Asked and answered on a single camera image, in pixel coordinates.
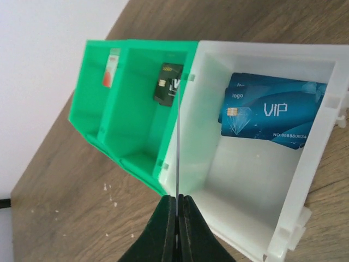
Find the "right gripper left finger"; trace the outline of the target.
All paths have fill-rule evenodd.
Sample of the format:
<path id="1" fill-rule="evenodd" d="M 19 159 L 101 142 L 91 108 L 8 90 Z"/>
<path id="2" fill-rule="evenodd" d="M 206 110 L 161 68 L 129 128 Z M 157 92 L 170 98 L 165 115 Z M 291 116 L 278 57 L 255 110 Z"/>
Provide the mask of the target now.
<path id="1" fill-rule="evenodd" d="M 176 260 L 176 198 L 164 195 L 139 238 L 119 261 Z"/>

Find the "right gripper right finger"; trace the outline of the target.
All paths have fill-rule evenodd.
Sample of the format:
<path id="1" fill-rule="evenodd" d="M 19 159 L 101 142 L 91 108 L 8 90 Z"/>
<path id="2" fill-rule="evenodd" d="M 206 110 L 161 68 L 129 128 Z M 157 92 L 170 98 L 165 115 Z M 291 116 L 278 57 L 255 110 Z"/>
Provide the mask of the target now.
<path id="1" fill-rule="evenodd" d="M 193 198 L 178 196 L 177 261 L 235 261 L 210 230 Z"/>

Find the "blue credit card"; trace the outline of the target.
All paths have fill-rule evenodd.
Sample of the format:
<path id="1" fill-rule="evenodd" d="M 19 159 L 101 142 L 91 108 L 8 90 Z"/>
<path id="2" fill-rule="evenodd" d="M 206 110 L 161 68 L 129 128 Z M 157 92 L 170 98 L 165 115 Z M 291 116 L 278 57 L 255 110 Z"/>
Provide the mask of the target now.
<path id="1" fill-rule="evenodd" d="M 178 94 L 178 101 L 177 101 L 178 110 L 177 110 L 177 142 L 176 142 L 176 200 L 178 200 L 179 198 L 179 173 L 180 173 L 180 83 L 178 84 L 177 94 Z"/>
<path id="2" fill-rule="evenodd" d="M 297 150 L 305 146 L 322 98 L 318 91 L 227 88 L 220 113 L 221 135 L 267 140 Z"/>

